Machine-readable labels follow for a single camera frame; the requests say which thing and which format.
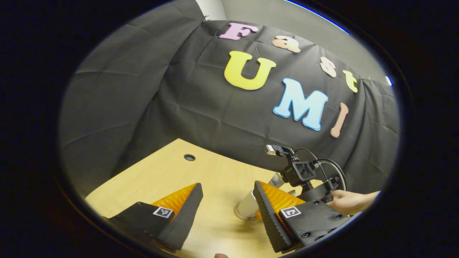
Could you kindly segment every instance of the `blue light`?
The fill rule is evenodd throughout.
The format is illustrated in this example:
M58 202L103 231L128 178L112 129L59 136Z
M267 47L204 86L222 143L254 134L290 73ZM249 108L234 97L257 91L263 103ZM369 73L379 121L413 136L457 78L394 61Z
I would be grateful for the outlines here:
M386 76L386 80L387 80L387 83L388 83L390 86L392 86L392 81L391 81L391 79L389 78L389 76Z
M306 7L304 7L304 6L301 6L301 5L297 4L297 3L294 3L294 2L292 2L292 1L289 1L289 0L284 0L284 1L289 2L289 3L292 3L292 4L296 5L296 6L299 6L299 7L301 7L301 8L304 8L304 9L310 11L311 13L313 13L313 14L315 14L315 15L320 16L321 18L323 18L323 19L327 20L328 22L330 22L331 24L337 26L338 29L344 31L347 35L349 35L349 32L347 32L345 29L341 28L341 27L338 26L336 23L334 23L334 22L332 22L331 20L329 20L329 19L323 17L322 15L320 15L320 14L318 14L318 13L316 13L316 12L314 12L314 11L312 11L312 10L310 10L310 9L308 9L308 8L306 8Z

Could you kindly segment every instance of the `light blue letter m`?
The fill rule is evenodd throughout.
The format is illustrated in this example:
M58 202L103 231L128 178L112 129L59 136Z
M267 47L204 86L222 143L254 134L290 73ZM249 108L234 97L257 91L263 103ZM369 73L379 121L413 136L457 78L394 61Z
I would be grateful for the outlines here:
M324 109L325 102L328 101L327 95L315 90L304 99L303 89L301 84L293 79L284 78L285 84L284 95L280 104L274 108L274 113L288 118L290 117L290 104L293 108L293 118L298 121L306 111L309 110L307 116L303 118L303 124L316 131L320 130L320 117Z

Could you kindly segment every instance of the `wooden table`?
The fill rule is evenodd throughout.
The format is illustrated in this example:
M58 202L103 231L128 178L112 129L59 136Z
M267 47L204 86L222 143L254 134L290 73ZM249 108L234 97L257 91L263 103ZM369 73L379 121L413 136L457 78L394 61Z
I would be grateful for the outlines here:
M196 157L184 159L185 154ZM111 218L135 202L153 203L179 189L201 183L204 197L182 250L182 258L270 258L275 253L261 221L237 218L233 208L253 188L254 181L268 182L273 171L251 166L177 139L113 177L86 197L101 216ZM314 187L319 180L312 180ZM284 184L283 191L296 190Z

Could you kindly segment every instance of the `yellow letter u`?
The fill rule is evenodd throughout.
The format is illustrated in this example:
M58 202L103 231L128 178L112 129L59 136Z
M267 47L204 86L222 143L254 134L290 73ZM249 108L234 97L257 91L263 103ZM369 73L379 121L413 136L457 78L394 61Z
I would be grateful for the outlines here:
M247 60L252 59L252 56L240 51L231 51L229 55L231 58L225 68L225 78L232 85L246 90L261 88L266 82L266 78L268 78L271 68L276 67L276 63L271 60L258 58L260 68L258 69L257 75L253 79L246 79L241 75L242 69Z

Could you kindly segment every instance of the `black cloth backdrop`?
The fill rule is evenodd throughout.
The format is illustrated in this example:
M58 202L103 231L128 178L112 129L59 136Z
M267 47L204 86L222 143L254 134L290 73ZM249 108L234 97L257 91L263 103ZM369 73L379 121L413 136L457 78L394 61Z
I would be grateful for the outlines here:
M259 31L240 40L221 39L229 23L238 21L201 22L202 16L193 0L163 5L110 35L75 72L62 105L60 147L81 195L177 138L273 171L280 171L286 160L267 155L266 144L306 148L337 162L349 191L382 188L395 163L400 131L388 84L361 79L332 53L279 29L239 22ZM296 39L301 52L274 46L276 35ZM243 69L248 79L257 74L257 58L276 63L263 87L245 90L225 79L232 50L253 56ZM321 56L334 62L336 78L322 71ZM357 93L348 88L342 70L357 78ZM274 114L284 78L300 82L305 97L314 90L328 96L321 130ZM334 138L330 130L341 102L349 114Z

